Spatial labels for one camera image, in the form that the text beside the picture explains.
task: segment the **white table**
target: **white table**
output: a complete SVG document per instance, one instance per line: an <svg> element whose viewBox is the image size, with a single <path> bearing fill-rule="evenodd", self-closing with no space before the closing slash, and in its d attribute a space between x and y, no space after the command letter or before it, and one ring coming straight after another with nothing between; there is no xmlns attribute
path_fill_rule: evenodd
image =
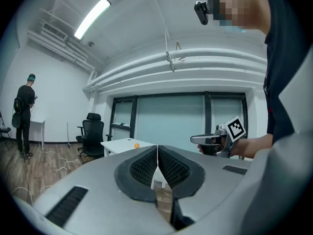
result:
<svg viewBox="0 0 313 235"><path fill-rule="evenodd" d="M39 123L41 124L41 146L42 149L44 150L44 130L45 130L45 118L44 117L37 117L37 116L31 116L30 121L33 123Z"/></svg>
<svg viewBox="0 0 313 235"><path fill-rule="evenodd" d="M101 144L104 146L104 156L109 156L109 151L113 154L122 153L125 151L133 150L135 149L135 143L139 144L139 148L147 147L155 145L153 143L147 143L144 141L136 140L136 139L119 139L114 141L107 141L107 142L101 142ZM162 182L162 188L165 188L165 184L167 183L165 178L163 177L162 173L160 172L159 168L156 168L156 172L153 175L151 189L154 188L154 180L161 181Z"/></svg>

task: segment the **ceiling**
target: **ceiling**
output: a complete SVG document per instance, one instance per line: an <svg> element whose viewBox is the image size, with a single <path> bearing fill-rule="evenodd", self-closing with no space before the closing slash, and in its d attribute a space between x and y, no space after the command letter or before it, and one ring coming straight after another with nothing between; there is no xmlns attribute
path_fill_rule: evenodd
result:
<svg viewBox="0 0 313 235"><path fill-rule="evenodd" d="M83 18L100 0L51 0L51 13L70 26L50 17L52 24L74 38L75 29ZM225 32L221 27L209 22L202 25L194 11L194 4L198 0L109 0L112 5L104 11L83 36L80 43L90 52L104 61L104 69L112 61L133 53L136 49L145 49L162 42L157 53L165 51L165 31L168 32L168 43L176 45L176 40L182 38L202 39L215 36L218 39L232 37L236 41L249 43L258 47L260 56L264 57L265 36L263 33L248 30L241 32ZM188 46L185 41L184 48L195 47L195 43Z"/></svg>

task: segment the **window frame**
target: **window frame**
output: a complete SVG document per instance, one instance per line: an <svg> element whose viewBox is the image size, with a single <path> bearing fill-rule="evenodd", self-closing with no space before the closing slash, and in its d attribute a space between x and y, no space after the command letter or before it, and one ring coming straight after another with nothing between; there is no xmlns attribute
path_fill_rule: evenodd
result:
<svg viewBox="0 0 313 235"><path fill-rule="evenodd" d="M138 98L147 98L147 97L165 97L165 96L187 96L187 95L201 95L204 96L204 107L205 107L205 133L211 133L212 128L212 109L211 109L211 100L213 98L239 98L242 102L243 114L244 114L244 128L246 130L246 135L243 138L248 138L248 110L246 103L246 94L245 93L228 93L228 92L194 92L194 93L163 93L163 94L148 94L148 95L134 95L128 97L118 97L114 98L113 106L111 111L111 120L110 120L110 135L112 134L112 128L127 130L130 132L130 138L134 138L134 131L136 125L136 113L137 113L137 103ZM120 102L132 102L132 112L131 112L131 122L130 126L113 124L115 107L116 103Z"/></svg>

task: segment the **man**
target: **man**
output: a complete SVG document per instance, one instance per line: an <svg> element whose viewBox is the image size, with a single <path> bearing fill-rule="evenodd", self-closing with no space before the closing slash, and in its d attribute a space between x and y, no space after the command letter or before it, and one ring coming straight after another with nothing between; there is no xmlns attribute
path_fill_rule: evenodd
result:
<svg viewBox="0 0 313 235"><path fill-rule="evenodd" d="M258 29L266 35L268 67L264 92L268 108L267 134L256 139L240 139L232 150L232 155L253 158L259 150L271 148L276 141L294 132L278 96L300 68L311 41L286 0L208 0L208 4L215 18L239 28Z"/></svg>
<svg viewBox="0 0 313 235"><path fill-rule="evenodd" d="M31 86L35 82L35 75L30 74L27 79L27 84L23 85L19 88L17 98L23 100L23 109L21 112L21 125L16 129L16 141L18 143L18 150L20 152L20 157L24 157L23 146L22 146L22 132L23 132L23 140L24 140L24 152L25 159L30 159L33 154L29 152L29 126L30 126L30 109L33 107L35 103L35 92L31 88Z"/></svg>

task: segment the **air vent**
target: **air vent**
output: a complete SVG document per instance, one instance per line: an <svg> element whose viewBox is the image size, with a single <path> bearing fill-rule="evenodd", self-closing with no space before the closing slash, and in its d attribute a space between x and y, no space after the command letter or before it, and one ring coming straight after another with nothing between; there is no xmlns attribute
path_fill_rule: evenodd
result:
<svg viewBox="0 0 313 235"><path fill-rule="evenodd" d="M224 170L228 170L228 171L231 171L231 172L234 172L234 173L238 173L238 174L241 174L241 175L245 175L247 169L243 169L243 168L239 168L239 167L234 167L234 166L231 166L231 165L225 165L223 167Z"/></svg>
<svg viewBox="0 0 313 235"><path fill-rule="evenodd" d="M46 218L57 226L63 227L87 192L88 190L85 188L73 187L48 213Z"/></svg>
<svg viewBox="0 0 313 235"><path fill-rule="evenodd" d="M42 29L43 29L43 31L45 31L48 34L50 34L51 36L54 36L55 38L61 40L62 42L65 42L65 40L67 39L67 35L65 33L63 33L62 31L60 31L56 27L54 27L54 26L52 26L46 22L44 22Z"/></svg>

